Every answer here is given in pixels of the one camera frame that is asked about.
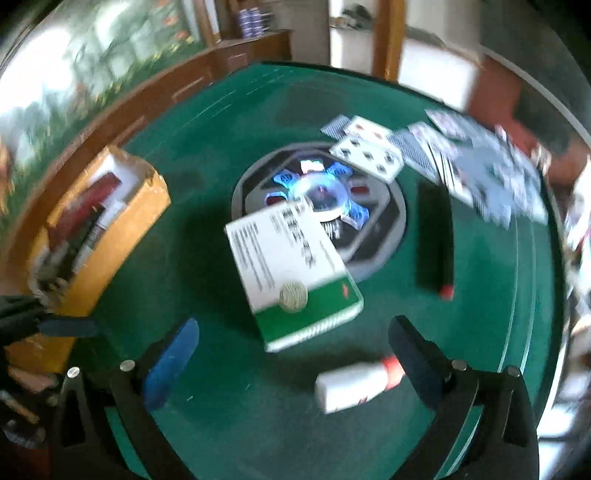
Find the cardboard box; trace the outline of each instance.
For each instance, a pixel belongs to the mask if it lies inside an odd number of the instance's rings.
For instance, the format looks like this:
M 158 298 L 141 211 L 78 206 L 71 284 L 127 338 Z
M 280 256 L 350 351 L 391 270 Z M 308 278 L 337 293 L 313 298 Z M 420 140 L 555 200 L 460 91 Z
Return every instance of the cardboard box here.
M 96 223 L 89 221 L 92 235 L 85 237 L 86 243 L 79 250 L 84 250 L 84 255 L 81 253 L 73 261 L 69 281 L 60 279 L 60 283 L 44 290 L 40 275 L 46 275 L 48 258 L 56 255 L 60 235 L 79 220 L 72 220 L 75 216 L 70 214 L 80 209 L 80 198 L 91 190 L 89 187 L 96 186 L 109 172 L 120 183 L 101 204 L 102 214 Z M 57 314 L 90 315 L 119 267 L 169 204 L 166 183 L 148 162 L 120 148 L 106 147 L 60 199 L 46 227 L 39 231 L 27 262 L 31 291 Z M 87 210 L 95 216 L 100 213 L 96 208 Z M 98 228 L 103 219 L 106 229 Z M 7 347 L 7 357 L 13 365 L 32 372 L 62 372 L 74 342 L 74 338 L 51 338 L 39 333 Z

